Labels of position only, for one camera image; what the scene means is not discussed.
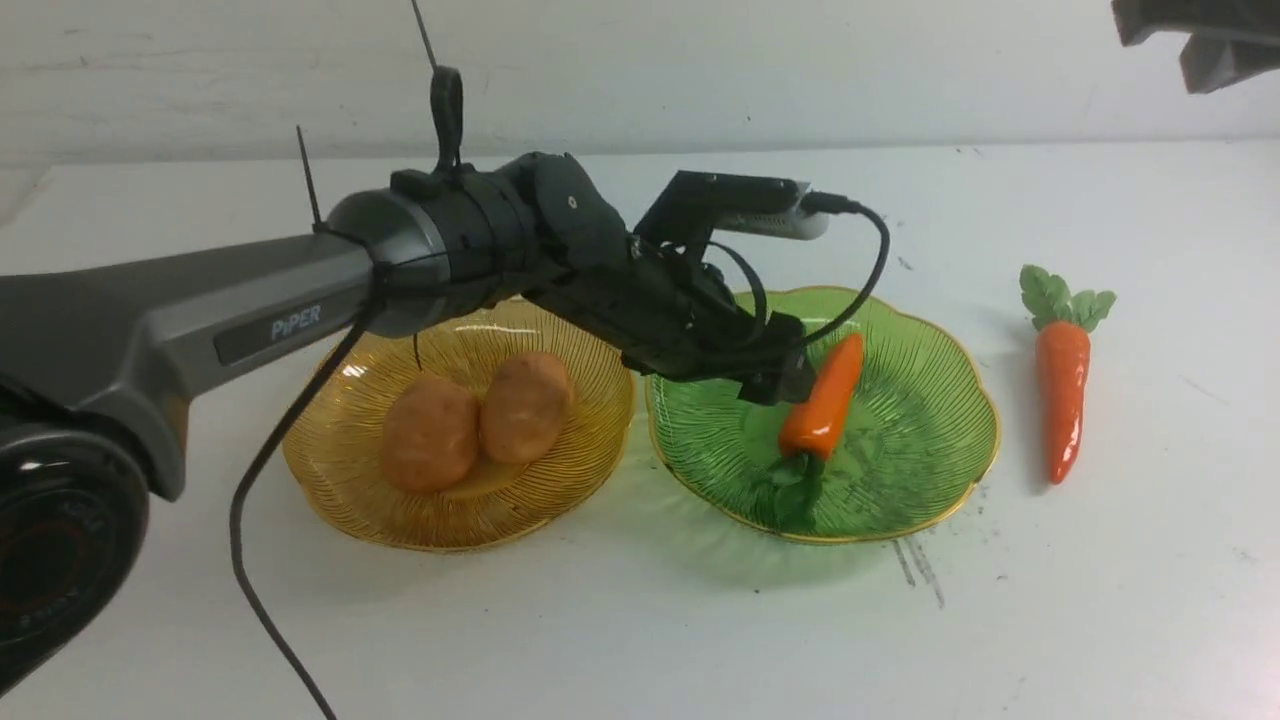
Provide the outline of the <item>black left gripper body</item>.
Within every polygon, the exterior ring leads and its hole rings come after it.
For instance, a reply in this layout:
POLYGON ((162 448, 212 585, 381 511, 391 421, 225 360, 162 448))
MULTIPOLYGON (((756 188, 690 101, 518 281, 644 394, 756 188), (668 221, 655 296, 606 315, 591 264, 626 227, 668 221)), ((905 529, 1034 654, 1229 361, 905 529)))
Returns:
POLYGON ((626 368, 667 380, 741 380, 806 347, 801 322, 737 305, 714 266, 636 236, 571 249, 530 290, 532 302, 621 351, 626 368))

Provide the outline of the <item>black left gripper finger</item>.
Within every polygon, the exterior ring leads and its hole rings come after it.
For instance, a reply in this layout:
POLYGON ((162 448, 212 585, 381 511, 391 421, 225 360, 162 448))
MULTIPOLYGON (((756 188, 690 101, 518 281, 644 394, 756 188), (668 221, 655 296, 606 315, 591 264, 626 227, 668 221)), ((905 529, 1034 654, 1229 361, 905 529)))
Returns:
POLYGON ((801 346, 750 368, 741 378, 739 400, 760 406, 804 404, 815 382, 817 370, 801 346))

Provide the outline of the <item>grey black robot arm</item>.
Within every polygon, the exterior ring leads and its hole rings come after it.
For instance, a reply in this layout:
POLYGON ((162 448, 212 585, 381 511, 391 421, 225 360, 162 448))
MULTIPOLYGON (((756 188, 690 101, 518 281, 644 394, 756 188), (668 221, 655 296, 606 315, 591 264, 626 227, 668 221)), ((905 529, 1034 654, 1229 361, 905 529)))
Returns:
POLYGON ((803 323, 742 310, 717 229, 806 228, 809 186, 681 170, 630 229, 567 154, 398 170, 307 234, 3 278, 3 689, 131 573, 152 496, 186 486, 191 402, 338 331, 415 337, 521 296, 644 375, 727 379, 754 404, 813 382, 803 323))

